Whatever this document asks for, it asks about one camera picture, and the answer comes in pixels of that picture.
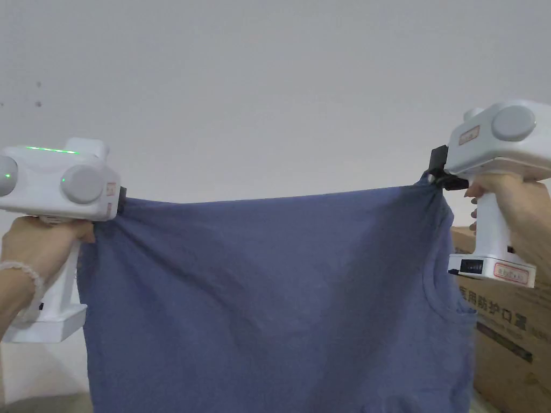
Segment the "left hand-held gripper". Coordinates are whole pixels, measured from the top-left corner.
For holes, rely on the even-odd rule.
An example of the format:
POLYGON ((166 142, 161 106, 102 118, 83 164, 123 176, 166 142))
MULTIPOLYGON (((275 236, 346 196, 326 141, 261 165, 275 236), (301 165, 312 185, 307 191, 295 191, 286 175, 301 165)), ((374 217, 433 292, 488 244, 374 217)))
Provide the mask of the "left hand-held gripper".
MULTIPOLYGON (((1 152, 1 209, 37 216, 49 225, 70 220, 105 222, 124 210, 126 189, 107 163, 109 147, 71 138, 63 149, 7 147, 1 152)), ((59 343, 85 322, 85 304, 73 302, 81 243, 72 246, 42 298, 15 320, 6 343, 59 343)))

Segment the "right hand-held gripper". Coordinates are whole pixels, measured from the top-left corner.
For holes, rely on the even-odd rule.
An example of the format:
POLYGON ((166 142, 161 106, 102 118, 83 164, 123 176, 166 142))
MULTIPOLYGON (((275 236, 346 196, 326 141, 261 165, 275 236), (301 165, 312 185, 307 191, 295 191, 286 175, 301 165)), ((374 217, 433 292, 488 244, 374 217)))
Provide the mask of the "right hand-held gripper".
MULTIPOLYGON (((550 106, 509 100, 466 112, 449 143, 430 157, 430 182, 446 191, 466 190, 479 175, 509 174, 531 181, 550 177, 550 106)), ((536 268, 512 247, 510 230, 494 194, 477 205, 472 253, 449 258, 450 274, 532 288, 536 268)))

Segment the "person's left hand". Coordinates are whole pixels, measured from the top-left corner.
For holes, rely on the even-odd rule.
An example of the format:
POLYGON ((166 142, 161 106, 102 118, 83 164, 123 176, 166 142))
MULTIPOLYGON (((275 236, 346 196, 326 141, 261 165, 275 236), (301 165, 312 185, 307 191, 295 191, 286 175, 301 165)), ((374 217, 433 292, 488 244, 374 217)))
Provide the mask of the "person's left hand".
POLYGON ((17 218, 3 236, 1 262, 29 267, 50 282, 65 265, 76 242, 94 242, 92 222, 75 220, 49 226, 37 217, 17 218))

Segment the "person's right hand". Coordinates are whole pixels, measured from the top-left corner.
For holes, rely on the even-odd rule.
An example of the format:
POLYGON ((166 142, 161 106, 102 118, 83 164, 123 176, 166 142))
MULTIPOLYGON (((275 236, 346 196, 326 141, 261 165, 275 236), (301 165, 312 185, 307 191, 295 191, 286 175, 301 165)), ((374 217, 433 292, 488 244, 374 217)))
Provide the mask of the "person's right hand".
POLYGON ((546 186, 512 175, 480 175, 464 197, 476 204, 485 194, 496 196, 515 252, 523 260, 543 266, 550 259, 550 195, 546 186))

